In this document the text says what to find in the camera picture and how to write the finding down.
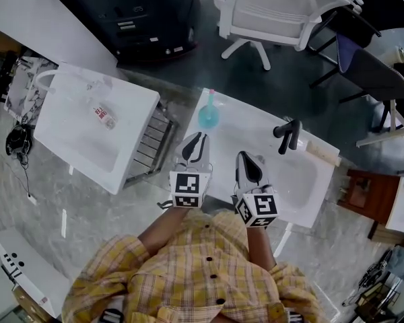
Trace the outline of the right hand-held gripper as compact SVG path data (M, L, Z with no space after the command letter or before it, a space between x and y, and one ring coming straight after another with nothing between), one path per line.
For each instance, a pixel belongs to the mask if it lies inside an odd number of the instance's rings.
M236 156L235 214L247 228L266 228L278 216L277 192L268 184L263 158L247 151Z

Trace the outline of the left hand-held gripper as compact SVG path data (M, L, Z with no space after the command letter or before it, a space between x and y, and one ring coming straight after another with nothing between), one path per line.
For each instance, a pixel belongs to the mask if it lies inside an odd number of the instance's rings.
M187 162L192 156L202 132L188 136L184 141L181 156ZM196 164L208 164L201 169L182 162L174 164L169 173L172 203L178 208L201 208L212 177L209 163L209 136L202 136Z

